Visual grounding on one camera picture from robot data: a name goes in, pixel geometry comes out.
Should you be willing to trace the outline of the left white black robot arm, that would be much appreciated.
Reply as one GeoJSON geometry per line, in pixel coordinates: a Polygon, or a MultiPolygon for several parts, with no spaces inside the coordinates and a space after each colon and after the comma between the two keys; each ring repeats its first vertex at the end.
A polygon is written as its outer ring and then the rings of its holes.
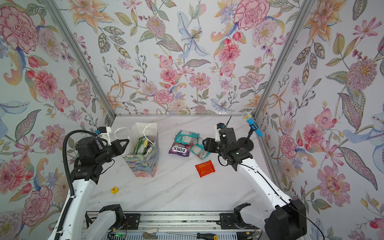
{"type": "Polygon", "coordinates": [[[87,207],[104,171],[103,165],[122,155],[128,144],[128,139],[108,143],[99,137],[87,137],[78,142],[77,161],[81,164],[72,171],[65,166],[69,194],[49,237],[51,240],[101,240],[109,230],[117,230],[126,223],[121,205],[115,204],[103,207],[97,218],[83,230],[87,207]]]}

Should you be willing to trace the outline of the teal snack packet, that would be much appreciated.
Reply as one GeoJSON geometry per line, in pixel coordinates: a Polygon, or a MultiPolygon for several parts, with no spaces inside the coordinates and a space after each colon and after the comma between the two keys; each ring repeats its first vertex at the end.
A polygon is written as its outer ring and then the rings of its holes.
{"type": "Polygon", "coordinates": [[[204,160],[210,153],[205,151],[204,147],[200,144],[191,146],[191,152],[195,154],[200,160],[204,160]]]}
{"type": "Polygon", "coordinates": [[[198,143],[198,140],[199,140],[198,133],[185,131],[185,130],[180,130],[174,139],[176,143],[183,144],[183,145],[190,145],[190,146],[196,145],[198,143]]]}

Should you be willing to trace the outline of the green Fox's candy bag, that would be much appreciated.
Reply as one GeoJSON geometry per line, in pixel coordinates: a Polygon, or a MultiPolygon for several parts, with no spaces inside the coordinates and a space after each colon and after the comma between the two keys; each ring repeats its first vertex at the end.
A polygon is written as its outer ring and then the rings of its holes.
{"type": "Polygon", "coordinates": [[[135,146],[134,155],[144,155],[147,151],[149,141],[146,137],[141,137],[135,146]]]}

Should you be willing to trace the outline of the purple Fox's berries candy bag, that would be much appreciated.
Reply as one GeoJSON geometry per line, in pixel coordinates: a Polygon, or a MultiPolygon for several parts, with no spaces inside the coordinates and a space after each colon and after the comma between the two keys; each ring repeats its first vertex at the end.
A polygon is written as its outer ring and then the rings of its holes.
{"type": "Polygon", "coordinates": [[[190,145],[184,145],[174,142],[169,150],[169,154],[178,155],[180,157],[189,157],[190,156],[190,145]]]}

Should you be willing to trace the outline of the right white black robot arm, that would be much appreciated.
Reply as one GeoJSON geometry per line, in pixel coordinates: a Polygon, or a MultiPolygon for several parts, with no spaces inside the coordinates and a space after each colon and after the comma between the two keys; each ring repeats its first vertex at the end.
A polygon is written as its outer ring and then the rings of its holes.
{"type": "Polygon", "coordinates": [[[271,240],[297,240],[308,233],[306,208],[292,200],[261,170],[251,153],[242,147],[233,128],[216,130],[215,138],[202,141],[205,151],[218,154],[242,175],[259,194],[262,207],[244,203],[234,208],[238,228],[252,225],[264,231],[271,240]]]}

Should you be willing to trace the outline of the floral paper gift bag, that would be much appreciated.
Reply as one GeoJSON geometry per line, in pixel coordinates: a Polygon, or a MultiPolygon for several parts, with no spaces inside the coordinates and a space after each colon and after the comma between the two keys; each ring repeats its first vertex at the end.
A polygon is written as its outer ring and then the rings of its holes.
{"type": "Polygon", "coordinates": [[[160,156],[158,125],[135,123],[114,131],[116,139],[128,139],[123,159],[137,178],[153,178],[160,156]]]}

